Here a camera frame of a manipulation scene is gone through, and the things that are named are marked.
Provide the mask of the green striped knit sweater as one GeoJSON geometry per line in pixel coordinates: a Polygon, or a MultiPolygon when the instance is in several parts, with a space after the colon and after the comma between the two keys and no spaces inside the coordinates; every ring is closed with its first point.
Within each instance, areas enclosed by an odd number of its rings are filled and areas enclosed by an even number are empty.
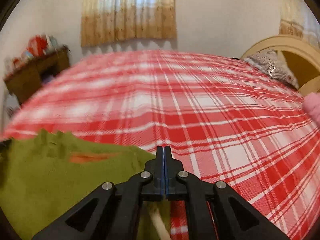
{"type": "Polygon", "coordinates": [[[105,181],[125,182],[153,158],[72,133],[1,141],[1,239],[31,239],[105,181]]]}

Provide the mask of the red plaid bed sheet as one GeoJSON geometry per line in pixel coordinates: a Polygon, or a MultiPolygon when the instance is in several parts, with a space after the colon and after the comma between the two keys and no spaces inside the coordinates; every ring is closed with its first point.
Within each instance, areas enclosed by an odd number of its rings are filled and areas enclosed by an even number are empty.
{"type": "Polygon", "coordinates": [[[319,216],[319,127],[303,97],[244,61],[134,51],[91,55],[26,102],[5,137],[41,129],[154,153],[227,181],[291,239],[319,216]]]}

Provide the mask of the pink folded quilt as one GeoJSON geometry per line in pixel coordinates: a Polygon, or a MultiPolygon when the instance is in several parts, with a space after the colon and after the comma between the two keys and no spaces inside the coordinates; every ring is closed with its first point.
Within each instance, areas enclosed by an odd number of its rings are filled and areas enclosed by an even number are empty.
{"type": "Polygon", "coordinates": [[[302,107],[313,121],[320,126],[320,97],[319,93],[310,93],[304,97],[302,107]]]}

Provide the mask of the brown wooden desk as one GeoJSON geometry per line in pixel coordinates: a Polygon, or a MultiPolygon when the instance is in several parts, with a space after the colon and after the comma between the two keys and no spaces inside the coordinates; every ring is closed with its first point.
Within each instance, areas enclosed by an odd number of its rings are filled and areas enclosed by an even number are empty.
{"type": "Polygon", "coordinates": [[[44,78],[56,77],[69,67],[69,48],[63,45],[47,55],[31,59],[6,76],[4,83],[9,94],[15,95],[18,103],[22,105],[42,87],[44,78]]]}

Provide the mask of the grey striped pillow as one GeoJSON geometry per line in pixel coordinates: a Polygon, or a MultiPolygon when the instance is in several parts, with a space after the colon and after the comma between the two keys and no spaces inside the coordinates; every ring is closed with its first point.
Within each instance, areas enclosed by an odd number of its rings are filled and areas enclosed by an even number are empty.
{"type": "Polygon", "coordinates": [[[273,49],[267,49],[248,55],[243,58],[244,61],[257,68],[263,74],[271,79],[277,80],[284,85],[299,89],[297,78],[287,66],[287,64],[278,57],[273,49]]]}

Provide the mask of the cream wooden headboard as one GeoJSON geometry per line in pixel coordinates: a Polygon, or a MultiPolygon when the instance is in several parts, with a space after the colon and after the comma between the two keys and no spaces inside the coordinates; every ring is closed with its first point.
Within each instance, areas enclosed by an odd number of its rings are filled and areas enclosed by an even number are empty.
{"type": "Polygon", "coordinates": [[[319,93],[319,48],[300,37],[277,35],[257,42],[242,58],[267,49],[275,50],[285,60],[297,78],[300,94],[306,96],[312,92],[319,93]]]}

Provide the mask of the red gift bag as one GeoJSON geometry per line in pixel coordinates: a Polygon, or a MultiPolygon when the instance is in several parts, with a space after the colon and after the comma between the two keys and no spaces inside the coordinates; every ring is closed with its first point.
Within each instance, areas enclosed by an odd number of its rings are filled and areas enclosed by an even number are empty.
{"type": "Polygon", "coordinates": [[[46,35],[36,35],[29,39],[27,51],[34,57],[44,55],[44,51],[48,48],[46,35]]]}

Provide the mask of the beige window curtain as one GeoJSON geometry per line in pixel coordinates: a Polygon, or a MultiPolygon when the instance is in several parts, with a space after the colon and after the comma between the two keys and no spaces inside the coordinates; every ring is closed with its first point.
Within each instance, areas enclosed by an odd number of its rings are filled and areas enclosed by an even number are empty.
{"type": "Polygon", "coordinates": [[[83,0],[81,46],[177,37],[175,0],[83,0]]]}

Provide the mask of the beige side curtain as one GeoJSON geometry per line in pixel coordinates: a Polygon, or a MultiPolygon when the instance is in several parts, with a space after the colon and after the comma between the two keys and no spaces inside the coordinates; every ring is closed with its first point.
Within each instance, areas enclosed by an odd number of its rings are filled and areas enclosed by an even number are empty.
{"type": "Polygon", "coordinates": [[[280,0],[279,34],[300,37],[319,47],[319,22],[304,0],[280,0]]]}

